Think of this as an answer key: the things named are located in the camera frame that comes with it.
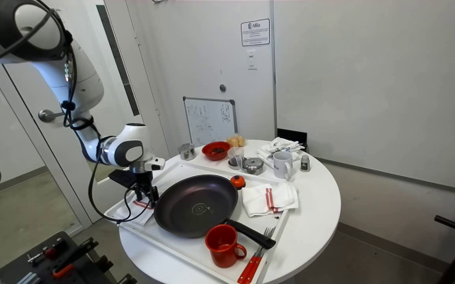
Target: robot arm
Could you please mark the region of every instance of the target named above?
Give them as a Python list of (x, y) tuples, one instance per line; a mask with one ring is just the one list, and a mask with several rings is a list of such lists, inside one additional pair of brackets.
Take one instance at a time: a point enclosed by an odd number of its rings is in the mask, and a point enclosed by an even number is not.
[(0, 0), (0, 54), (5, 54), (0, 64), (35, 65), (62, 105), (65, 125), (77, 136), (88, 161), (150, 176), (164, 168), (164, 160), (148, 149), (144, 125), (131, 124), (118, 136), (101, 138), (90, 109), (103, 100), (103, 84), (82, 48), (41, 0)]

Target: red cup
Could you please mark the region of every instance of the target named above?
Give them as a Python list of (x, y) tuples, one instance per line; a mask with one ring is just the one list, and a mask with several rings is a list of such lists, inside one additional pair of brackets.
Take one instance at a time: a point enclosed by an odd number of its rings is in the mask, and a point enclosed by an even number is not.
[(245, 259), (246, 250), (237, 243), (237, 231), (229, 225), (218, 225), (207, 232), (205, 245), (210, 250), (213, 264), (221, 269), (232, 267)]

